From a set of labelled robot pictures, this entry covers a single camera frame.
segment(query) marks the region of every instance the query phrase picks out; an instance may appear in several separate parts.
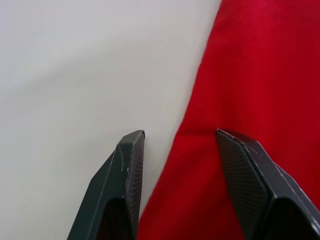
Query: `red cloth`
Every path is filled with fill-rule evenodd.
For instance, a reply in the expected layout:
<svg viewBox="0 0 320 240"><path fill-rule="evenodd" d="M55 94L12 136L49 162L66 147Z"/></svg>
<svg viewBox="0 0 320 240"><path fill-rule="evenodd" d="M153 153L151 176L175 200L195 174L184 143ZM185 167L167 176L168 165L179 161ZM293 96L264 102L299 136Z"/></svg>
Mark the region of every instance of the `red cloth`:
<svg viewBox="0 0 320 240"><path fill-rule="evenodd" d="M320 208L320 1L222 0L138 240L240 240L216 129L258 140Z"/></svg>

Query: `red fabric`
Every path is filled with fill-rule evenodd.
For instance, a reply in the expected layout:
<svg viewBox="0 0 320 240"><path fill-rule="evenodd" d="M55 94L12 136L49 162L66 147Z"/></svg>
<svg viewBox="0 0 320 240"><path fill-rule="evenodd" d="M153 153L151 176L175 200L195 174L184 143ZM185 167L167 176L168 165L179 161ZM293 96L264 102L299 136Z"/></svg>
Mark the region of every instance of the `red fabric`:
<svg viewBox="0 0 320 240"><path fill-rule="evenodd" d="M138 240L240 240L216 143L257 139L320 208L320 1L222 0Z"/></svg>

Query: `white table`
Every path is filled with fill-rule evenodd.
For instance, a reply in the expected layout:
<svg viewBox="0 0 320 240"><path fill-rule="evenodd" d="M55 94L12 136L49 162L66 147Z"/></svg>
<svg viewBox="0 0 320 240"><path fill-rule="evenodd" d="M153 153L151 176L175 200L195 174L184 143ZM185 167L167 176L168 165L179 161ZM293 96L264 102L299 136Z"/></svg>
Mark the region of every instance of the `white table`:
<svg viewBox="0 0 320 240"><path fill-rule="evenodd" d="M120 138L146 132L141 211L219 0L0 2L0 239L65 240Z"/></svg>

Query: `white surface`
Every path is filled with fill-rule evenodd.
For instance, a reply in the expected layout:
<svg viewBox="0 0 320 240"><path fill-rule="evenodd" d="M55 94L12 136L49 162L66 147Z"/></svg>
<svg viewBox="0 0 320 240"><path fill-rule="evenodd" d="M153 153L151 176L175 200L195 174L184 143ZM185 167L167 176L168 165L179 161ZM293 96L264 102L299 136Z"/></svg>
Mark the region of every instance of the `white surface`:
<svg viewBox="0 0 320 240"><path fill-rule="evenodd" d="M0 239L66 239L91 177L138 129L145 207L219 3L0 1Z"/></svg>

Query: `white background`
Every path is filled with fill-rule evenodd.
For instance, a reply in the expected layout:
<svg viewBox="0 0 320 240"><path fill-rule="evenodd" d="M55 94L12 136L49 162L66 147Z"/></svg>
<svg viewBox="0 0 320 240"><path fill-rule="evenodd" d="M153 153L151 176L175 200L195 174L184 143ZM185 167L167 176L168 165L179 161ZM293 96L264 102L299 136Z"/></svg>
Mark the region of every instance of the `white background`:
<svg viewBox="0 0 320 240"><path fill-rule="evenodd" d="M90 179L139 129L143 210L219 4L0 1L0 239L65 240Z"/></svg>

